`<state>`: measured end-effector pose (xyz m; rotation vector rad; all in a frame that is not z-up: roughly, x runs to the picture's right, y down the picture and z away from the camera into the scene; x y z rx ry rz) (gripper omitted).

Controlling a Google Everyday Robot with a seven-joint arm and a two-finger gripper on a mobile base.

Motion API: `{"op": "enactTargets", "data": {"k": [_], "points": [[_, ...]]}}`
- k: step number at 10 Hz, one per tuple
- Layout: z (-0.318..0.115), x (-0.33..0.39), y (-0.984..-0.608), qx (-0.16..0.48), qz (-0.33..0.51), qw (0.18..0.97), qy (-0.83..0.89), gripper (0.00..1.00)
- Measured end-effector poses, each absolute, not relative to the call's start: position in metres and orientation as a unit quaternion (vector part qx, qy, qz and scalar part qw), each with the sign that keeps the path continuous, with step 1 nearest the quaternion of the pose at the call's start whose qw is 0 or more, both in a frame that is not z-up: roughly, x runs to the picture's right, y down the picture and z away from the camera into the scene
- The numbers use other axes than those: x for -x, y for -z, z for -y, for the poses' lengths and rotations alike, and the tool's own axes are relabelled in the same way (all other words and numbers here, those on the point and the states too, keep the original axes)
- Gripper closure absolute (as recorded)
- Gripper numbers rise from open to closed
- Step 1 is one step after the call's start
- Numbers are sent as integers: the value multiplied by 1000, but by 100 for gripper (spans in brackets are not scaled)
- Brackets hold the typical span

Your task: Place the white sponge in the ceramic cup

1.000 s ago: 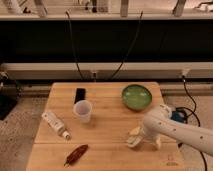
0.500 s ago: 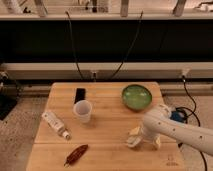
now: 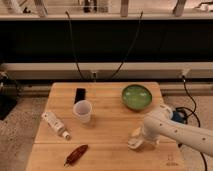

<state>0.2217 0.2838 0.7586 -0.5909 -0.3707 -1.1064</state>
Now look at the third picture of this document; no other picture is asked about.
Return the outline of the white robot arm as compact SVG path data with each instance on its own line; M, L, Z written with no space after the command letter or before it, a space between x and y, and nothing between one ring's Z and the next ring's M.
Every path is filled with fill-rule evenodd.
M155 141L159 135L185 144L213 157L213 131L172 121L172 109L161 104L148 112L141 128L145 139Z

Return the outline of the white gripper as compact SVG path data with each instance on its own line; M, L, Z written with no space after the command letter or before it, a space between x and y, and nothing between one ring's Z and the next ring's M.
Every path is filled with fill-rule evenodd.
M148 142L154 148L159 144L159 135L144 126L141 127L140 136L144 142Z

